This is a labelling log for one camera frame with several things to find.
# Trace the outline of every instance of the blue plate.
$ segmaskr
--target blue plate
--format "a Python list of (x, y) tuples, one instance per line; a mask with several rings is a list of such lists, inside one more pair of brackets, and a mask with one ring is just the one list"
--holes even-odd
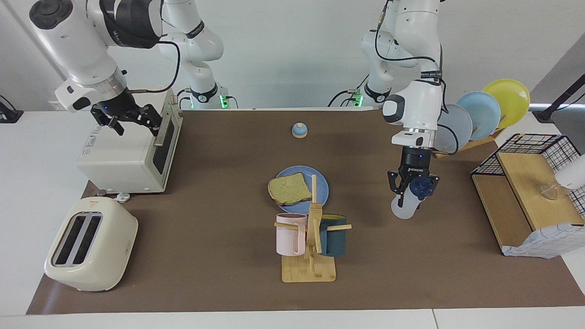
[[(288, 176), (296, 173), (302, 173), (305, 177), (305, 182), (307, 182), (307, 186), (309, 187), (309, 191), (313, 192), (312, 186), (312, 175), (317, 175), (317, 202), (322, 205), (325, 205), (327, 202), (327, 198), (329, 197), (329, 184), (327, 184), (327, 180), (325, 177), (318, 172), (317, 170), (307, 167), (307, 166), (293, 166), (284, 169), (276, 178)], [(286, 211), (287, 213), (296, 213), (296, 214), (309, 214), (309, 207), (311, 206), (311, 201), (301, 201), (299, 203), (295, 203), (292, 205), (278, 205), (282, 210)]]
[(473, 91), (457, 101), (457, 105), (464, 108), (472, 118), (473, 129), (470, 140), (483, 139), (494, 133), (500, 124), (500, 105), (490, 94), (482, 91)]

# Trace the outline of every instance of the toaster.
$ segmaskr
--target toaster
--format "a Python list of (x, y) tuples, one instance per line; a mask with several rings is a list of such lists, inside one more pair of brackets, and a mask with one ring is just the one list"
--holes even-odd
[(126, 270), (137, 231), (136, 218), (115, 200), (83, 198), (61, 225), (44, 272), (77, 290), (110, 290)]

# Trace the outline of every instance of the black cable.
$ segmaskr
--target black cable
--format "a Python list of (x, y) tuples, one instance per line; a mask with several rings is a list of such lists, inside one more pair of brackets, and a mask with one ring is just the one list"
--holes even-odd
[(190, 100), (191, 97), (183, 97), (181, 98), (181, 100), (179, 101), (179, 108), (181, 108), (181, 103), (183, 103), (184, 100)]
[(14, 107), (14, 105), (12, 105), (12, 103), (6, 99), (6, 97), (0, 95), (0, 97), (2, 97), (3, 100), (5, 100), (8, 104), (10, 104), (10, 106), (12, 106), (12, 108), (14, 109), (14, 111), (16, 111), (16, 108)]
[(169, 26), (172, 26), (172, 27), (174, 27), (174, 28), (177, 28), (176, 26), (174, 26), (173, 24), (171, 24), (171, 22), (169, 22), (169, 21), (167, 21), (166, 19), (164, 19), (164, 18), (162, 17), (162, 15), (161, 15), (161, 20), (162, 20), (163, 22), (165, 22), (166, 24), (168, 24)]
[(131, 94), (146, 94), (146, 93), (156, 94), (158, 92), (165, 92), (165, 91), (169, 90), (175, 84), (175, 81), (177, 81), (177, 77), (179, 75), (179, 68), (181, 67), (181, 49), (179, 49), (179, 46), (172, 41), (159, 41), (157, 43), (159, 43), (159, 44), (172, 44), (177, 49), (177, 69), (175, 70), (175, 76), (173, 77), (171, 84), (169, 84), (165, 89), (161, 89), (161, 90), (147, 90), (147, 89), (130, 90), (129, 92)]
[(347, 98), (347, 99), (343, 100), (343, 102), (341, 102), (341, 107), (348, 107), (349, 106), (349, 103), (351, 103), (352, 101), (355, 101), (355, 100), (356, 100), (355, 98), (351, 98), (351, 97), (350, 98)]
[(181, 94), (182, 94), (182, 93), (184, 93), (184, 92), (186, 92), (186, 91), (187, 91), (187, 89), (186, 89), (186, 88), (185, 88), (185, 89), (183, 89), (183, 90), (181, 90), (181, 91), (179, 91), (179, 92), (178, 92), (178, 94), (177, 94), (177, 98), (178, 98), (178, 97), (181, 97)]
[(446, 155), (455, 155), (455, 154), (457, 154), (457, 152), (459, 152), (459, 140), (457, 139), (457, 135), (455, 135), (455, 132), (451, 128), (449, 128), (449, 127), (447, 127), (445, 125), (437, 124), (437, 126), (443, 127), (445, 129), (447, 129), (448, 131), (451, 132), (451, 134), (453, 134), (453, 138), (455, 138), (455, 152), (445, 153), (445, 154)]
[(236, 108), (240, 108), (240, 105), (238, 105), (238, 100), (234, 96), (226, 96), (225, 99), (236, 101)]
[(559, 109), (565, 109), (565, 108), (567, 108), (567, 107), (569, 107), (569, 106), (571, 106), (571, 105), (574, 105), (576, 102), (580, 101), (580, 100), (581, 100), (581, 98), (583, 98), (583, 97), (585, 97), (585, 92), (583, 93), (583, 95), (579, 96), (579, 98), (577, 98), (577, 99), (576, 99), (574, 102), (572, 102), (571, 104), (569, 104), (569, 105), (567, 105), (567, 106), (565, 106), (565, 107), (561, 107), (561, 108), (559, 108)]
[(366, 80), (367, 80), (369, 77), (370, 77), (370, 74), (368, 73), (368, 75), (367, 75), (367, 76), (364, 78), (364, 80), (362, 80), (362, 83), (360, 83), (360, 84), (359, 84), (359, 85), (356, 87), (356, 89), (357, 89), (357, 90), (359, 90), (359, 88), (361, 88), (361, 87), (362, 87), (362, 85), (364, 84), (364, 82), (366, 82)]
[(376, 54), (378, 55), (379, 58), (383, 59), (383, 60), (388, 60), (388, 61), (403, 61), (403, 60), (412, 60), (412, 59), (426, 59), (426, 60), (430, 60), (433, 63), (436, 63), (436, 60), (431, 58), (431, 57), (427, 57), (427, 56), (414, 56), (414, 57), (407, 57), (404, 59), (389, 59), (386, 58), (384, 56), (382, 56), (380, 54), (380, 52), (378, 51), (378, 37), (380, 35), (380, 28), (382, 27), (382, 23), (384, 21), (384, 17), (386, 16), (386, 8), (388, 7), (388, 4), (390, 3), (390, 0), (386, 0), (386, 4), (384, 5), (384, 9), (382, 9), (382, 13), (380, 14), (380, 21), (378, 22), (378, 27), (376, 28), (376, 39), (374, 40), (374, 48), (376, 49)]
[(443, 108), (441, 111), (449, 114), (449, 109), (447, 109), (447, 105), (445, 105), (445, 91), (447, 91), (447, 83), (443, 80), (443, 78), (439, 79), (439, 81), (444, 85), (443, 87)]
[(335, 95), (332, 99), (331, 102), (329, 102), (329, 105), (327, 105), (327, 107), (331, 107), (331, 104), (333, 104), (333, 102), (337, 99), (337, 97), (343, 95), (343, 94), (350, 94), (351, 92), (349, 90), (344, 90), (344, 91), (340, 91), (337, 93), (337, 95)]

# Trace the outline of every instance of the mug handle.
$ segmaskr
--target mug handle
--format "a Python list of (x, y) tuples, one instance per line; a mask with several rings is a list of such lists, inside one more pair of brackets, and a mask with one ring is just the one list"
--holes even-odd
[(295, 223), (295, 225), (298, 226), (298, 234), (297, 234), (298, 241), (297, 241), (296, 250), (293, 250), (292, 252), (298, 256), (298, 255), (301, 255), (301, 253), (299, 253), (299, 250), (301, 249), (301, 245), (305, 245), (305, 225), (299, 224), (299, 223)]

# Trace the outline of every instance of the white cloth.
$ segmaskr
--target white cloth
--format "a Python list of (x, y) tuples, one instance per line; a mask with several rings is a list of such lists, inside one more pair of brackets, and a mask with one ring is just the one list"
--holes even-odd
[(549, 259), (582, 246), (585, 246), (585, 227), (566, 222), (532, 232), (521, 246), (502, 246), (502, 253)]

